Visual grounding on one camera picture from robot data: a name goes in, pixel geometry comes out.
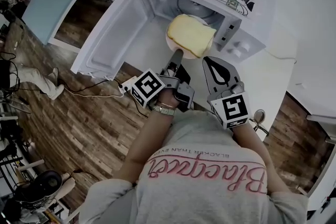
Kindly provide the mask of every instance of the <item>hand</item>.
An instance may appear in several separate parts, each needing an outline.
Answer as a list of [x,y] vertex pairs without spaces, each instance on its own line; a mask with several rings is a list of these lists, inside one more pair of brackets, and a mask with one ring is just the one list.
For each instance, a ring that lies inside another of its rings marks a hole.
[[180,102],[175,98],[172,89],[163,89],[159,93],[159,98],[157,99],[159,102],[172,106],[173,108],[177,108]]

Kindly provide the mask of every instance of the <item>plate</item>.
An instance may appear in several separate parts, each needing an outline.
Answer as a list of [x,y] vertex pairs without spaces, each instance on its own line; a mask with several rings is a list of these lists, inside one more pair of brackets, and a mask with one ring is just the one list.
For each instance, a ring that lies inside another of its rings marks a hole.
[[[208,25],[205,20],[203,20],[203,19],[201,19],[197,16],[194,16],[194,15],[189,15],[189,16],[194,17],[196,20],[198,20],[203,25]],[[166,41],[167,41],[168,47],[173,52],[175,52],[177,49],[183,50],[183,58],[185,58],[185,59],[197,59],[197,57],[195,55],[193,55],[190,51],[186,50],[185,48],[182,48],[179,44],[177,44],[175,41],[173,41],[172,39],[169,38],[169,36],[167,34],[169,25],[168,25],[167,30],[166,30]],[[214,38],[212,38],[209,41],[208,47],[204,51],[203,55],[205,55],[210,50],[213,40],[214,40]]]

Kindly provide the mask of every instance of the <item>shoe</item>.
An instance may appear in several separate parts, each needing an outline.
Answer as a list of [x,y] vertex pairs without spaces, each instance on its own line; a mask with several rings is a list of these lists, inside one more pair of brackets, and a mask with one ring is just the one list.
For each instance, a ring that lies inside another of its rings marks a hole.
[[58,68],[54,68],[52,73],[50,73],[47,78],[55,85],[57,85],[57,78],[58,78]]
[[61,93],[63,93],[63,91],[64,91],[64,85],[61,84],[56,88],[56,93],[53,96],[49,96],[50,99],[55,100],[57,97],[59,97]]

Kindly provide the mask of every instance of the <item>wooden floor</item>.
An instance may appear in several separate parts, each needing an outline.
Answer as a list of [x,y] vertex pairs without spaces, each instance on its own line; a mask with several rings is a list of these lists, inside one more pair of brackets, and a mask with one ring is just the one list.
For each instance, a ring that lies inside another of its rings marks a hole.
[[[6,42],[9,52],[13,52],[15,42],[22,35],[18,23],[10,27]],[[17,63],[36,67],[43,74],[58,67],[59,76],[74,90],[99,81],[73,74],[70,67],[76,54],[52,45],[43,47],[27,28],[15,54]],[[119,81],[129,77],[123,72],[117,75]],[[23,83],[22,88],[35,89],[27,83]],[[100,180],[113,177],[145,121],[129,97],[83,98],[65,91],[51,101],[39,91],[20,90],[17,94],[25,98],[32,109],[32,114],[20,115],[19,122],[25,139],[35,144],[38,156],[33,158],[43,158],[46,168],[60,173],[80,168]],[[110,95],[119,91],[116,82],[105,82],[82,94]],[[286,96],[271,134],[265,140],[277,171],[294,191],[297,185],[305,190],[311,188],[333,148],[324,142],[324,133],[316,124],[307,122],[305,117],[304,110]],[[64,199],[72,209],[84,201],[88,188],[97,181],[88,174],[73,174],[73,177],[76,187]]]
[[[21,37],[22,30],[17,23],[10,27],[5,45],[8,52],[13,52],[15,42]],[[28,29],[25,29],[23,41],[15,54],[16,63],[36,67],[45,75],[51,73],[53,67],[58,67],[59,76],[73,90],[100,81],[73,74],[70,67],[76,54],[53,45],[43,47]],[[119,81],[129,78],[122,72],[117,75]],[[35,89],[29,83],[23,83],[21,88]],[[145,121],[128,96],[84,98],[65,91],[52,101],[39,91],[20,90],[17,94],[26,99],[32,109],[32,114],[20,115],[19,119],[25,139],[35,143],[36,153],[46,161],[47,168],[60,173],[71,173],[81,168],[100,180],[111,178],[121,167],[128,148]],[[116,82],[105,82],[81,94],[119,95],[120,92]],[[73,174],[73,177],[76,187],[64,200],[71,208],[76,208],[97,180],[87,174]]]
[[81,48],[111,3],[108,0],[77,0],[55,38]]
[[297,186],[307,192],[311,189],[334,147],[324,141],[321,126],[307,121],[306,116],[306,111],[286,94],[264,141],[278,174],[297,193]]

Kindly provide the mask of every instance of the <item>open microwave door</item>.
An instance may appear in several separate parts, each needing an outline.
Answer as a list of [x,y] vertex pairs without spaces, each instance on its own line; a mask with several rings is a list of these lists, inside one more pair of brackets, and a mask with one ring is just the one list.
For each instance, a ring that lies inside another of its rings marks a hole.
[[85,41],[71,71],[113,79],[125,52],[153,17],[148,0],[115,0]]

